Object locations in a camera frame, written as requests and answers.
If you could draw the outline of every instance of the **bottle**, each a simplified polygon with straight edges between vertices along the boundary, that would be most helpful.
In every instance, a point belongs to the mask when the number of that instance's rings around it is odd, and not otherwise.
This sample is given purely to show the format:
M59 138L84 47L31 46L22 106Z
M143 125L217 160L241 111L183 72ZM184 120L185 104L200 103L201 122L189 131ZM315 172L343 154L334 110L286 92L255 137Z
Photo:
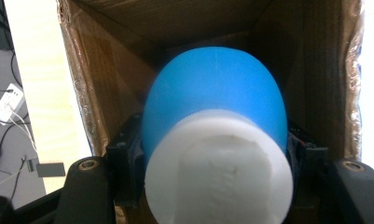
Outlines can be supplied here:
M286 116L265 66L236 49L182 53L145 104L145 192L159 223L281 223L292 197Z

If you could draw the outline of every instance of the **white plastic lid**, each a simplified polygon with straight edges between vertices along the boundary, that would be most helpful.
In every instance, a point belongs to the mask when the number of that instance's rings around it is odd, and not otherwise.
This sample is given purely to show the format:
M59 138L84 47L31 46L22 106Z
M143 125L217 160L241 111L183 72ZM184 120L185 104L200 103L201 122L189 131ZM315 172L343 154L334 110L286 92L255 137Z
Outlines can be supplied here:
M179 121L147 165L158 223L281 223L292 175L277 144L250 120L205 110Z

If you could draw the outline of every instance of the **cardboard box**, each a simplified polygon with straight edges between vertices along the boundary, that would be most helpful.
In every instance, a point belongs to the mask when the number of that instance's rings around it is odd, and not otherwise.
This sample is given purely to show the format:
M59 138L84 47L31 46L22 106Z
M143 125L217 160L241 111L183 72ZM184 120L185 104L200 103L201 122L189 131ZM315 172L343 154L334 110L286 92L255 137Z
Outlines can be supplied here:
M143 110L164 64L187 49L224 46L268 67L287 116L329 146L332 158L358 156L359 84L350 84L359 81L360 0L60 0L59 16L97 155Z

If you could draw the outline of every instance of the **metal screw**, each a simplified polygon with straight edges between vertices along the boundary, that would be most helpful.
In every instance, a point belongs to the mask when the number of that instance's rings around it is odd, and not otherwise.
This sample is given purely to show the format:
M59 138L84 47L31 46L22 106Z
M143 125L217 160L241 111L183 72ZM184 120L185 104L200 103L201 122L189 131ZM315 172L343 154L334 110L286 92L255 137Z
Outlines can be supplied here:
M81 171L87 171L87 170L91 170L93 168L95 168L96 166L98 166L100 163L98 161L95 161L95 160L87 160L87 161L83 161L81 162L79 165L78 165L78 168L79 170Z
M358 172L358 173L361 173L361 172L365 171L365 168L362 165L360 165L356 162L353 162L353 161L344 161L343 166L346 167L346 169L348 169L348 170Z

